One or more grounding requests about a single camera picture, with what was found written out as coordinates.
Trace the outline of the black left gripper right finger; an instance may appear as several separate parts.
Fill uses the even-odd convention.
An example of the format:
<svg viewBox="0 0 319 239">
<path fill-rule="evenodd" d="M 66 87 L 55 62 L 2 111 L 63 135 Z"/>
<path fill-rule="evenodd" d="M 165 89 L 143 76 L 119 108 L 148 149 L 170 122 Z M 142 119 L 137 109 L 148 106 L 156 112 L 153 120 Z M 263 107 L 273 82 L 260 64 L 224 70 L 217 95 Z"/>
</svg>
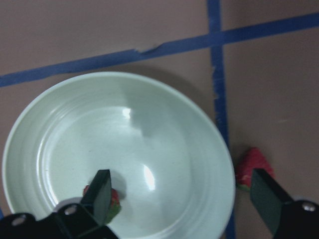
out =
<svg viewBox="0 0 319 239">
<path fill-rule="evenodd" d="M 279 228 L 283 206 L 293 202 L 292 197 L 262 168 L 252 171 L 250 199 L 272 234 Z"/>
</svg>

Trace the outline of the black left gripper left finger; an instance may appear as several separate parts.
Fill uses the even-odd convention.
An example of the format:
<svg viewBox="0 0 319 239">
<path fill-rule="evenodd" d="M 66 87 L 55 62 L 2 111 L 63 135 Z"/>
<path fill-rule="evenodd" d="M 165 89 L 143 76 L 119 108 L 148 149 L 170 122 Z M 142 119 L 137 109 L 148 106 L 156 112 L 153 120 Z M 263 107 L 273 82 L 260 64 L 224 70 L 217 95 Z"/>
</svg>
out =
<svg viewBox="0 0 319 239">
<path fill-rule="evenodd" d="M 98 170 L 80 204 L 99 225 L 105 225 L 111 205 L 112 184 L 109 169 Z"/>
</svg>

